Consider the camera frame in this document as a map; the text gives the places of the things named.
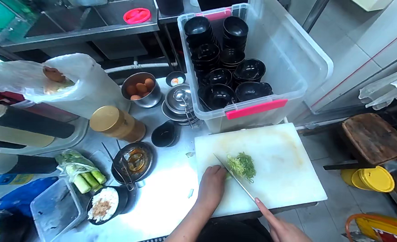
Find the white rice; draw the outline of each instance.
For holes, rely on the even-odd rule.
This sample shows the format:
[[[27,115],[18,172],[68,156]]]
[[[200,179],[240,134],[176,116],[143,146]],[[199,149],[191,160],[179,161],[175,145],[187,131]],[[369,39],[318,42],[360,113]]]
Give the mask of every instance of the white rice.
[[[105,214],[94,215],[94,211],[99,209],[102,203],[106,201],[109,203],[109,208],[105,209]],[[103,188],[98,194],[92,197],[92,208],[88,211],[88,219],[93,219],[96,223],[108,220],[115,213],[118,203],[118,192],[111,187]]]

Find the kitchen knife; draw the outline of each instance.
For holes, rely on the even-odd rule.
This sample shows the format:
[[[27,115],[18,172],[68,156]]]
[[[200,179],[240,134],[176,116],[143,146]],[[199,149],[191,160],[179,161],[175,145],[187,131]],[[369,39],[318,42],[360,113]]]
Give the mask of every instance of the kitchen knife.
[[[230,173],[230,175],[237,181],[237,183],[243,188],[243,190],[249,195],[249,197],[255,201],[255,198],[248,192],[248,190],[246,190],[246,188],[240,183],[240,181],[237,179],[237,177],[233,174],[233,172],[231,171],[231,169],[225,165],[215,154],[213,154],[218,161],[223,165],[223,167],[225,167],[227,169],[227,171]]]

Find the cutting board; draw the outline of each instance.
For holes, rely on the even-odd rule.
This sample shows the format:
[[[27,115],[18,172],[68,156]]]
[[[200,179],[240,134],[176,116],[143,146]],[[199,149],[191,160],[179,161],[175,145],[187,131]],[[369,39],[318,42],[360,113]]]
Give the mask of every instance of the cutting board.
[[[254,160],[254,183],[242,179],[253,197],[267,208],[322,201],[327,195],[292,123],[213,134],[195,138],[198,181],[207,167],[228,154],[245,152]],[[232,178],[213,217],[257,211],[254,201]]]

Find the red stripe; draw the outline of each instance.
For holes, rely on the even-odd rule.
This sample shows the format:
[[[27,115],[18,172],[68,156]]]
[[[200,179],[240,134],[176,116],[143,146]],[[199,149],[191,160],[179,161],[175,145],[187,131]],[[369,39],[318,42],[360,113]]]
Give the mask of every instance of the red stripe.
[[[318,101],[316,101],[313,105],[315,106],[318,102],[320,102],[322,99],[324,99],[326,96],[328,96],[332,91],[334,91],[338,86],[340,86],[344,81],[346,81],[348,78],[350,78],[353,74],[355,74],[357,71],[359,71],[365,64],[369,63],[373,58],[375,58],[378,54],[384,51],[388,46],[390,46],[394,41],[396,41],[397,38],[395,38],[393,41],[391,41],[387,46],[385,46],[382,50],[380,50],[378,53],[376,53],[370,60],[366,61],[362,66],[360,66],[357,70],[355,70],[352,74],[350,74],[347,78],[345,78],[343,81],[341,81],[339,84],[337,84],[333,89],[331,89],[327,94],[325,94],[323,97],[321,97]]]

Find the jar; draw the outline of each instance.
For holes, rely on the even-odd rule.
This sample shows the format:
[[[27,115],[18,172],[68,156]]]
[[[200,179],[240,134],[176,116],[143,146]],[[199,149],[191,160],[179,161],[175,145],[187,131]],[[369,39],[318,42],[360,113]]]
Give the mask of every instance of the jar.
[[[106,136],[131,143],[141,140],[146,133],[142,122],[114,106],[97,109],[91,116],[90,127]]]

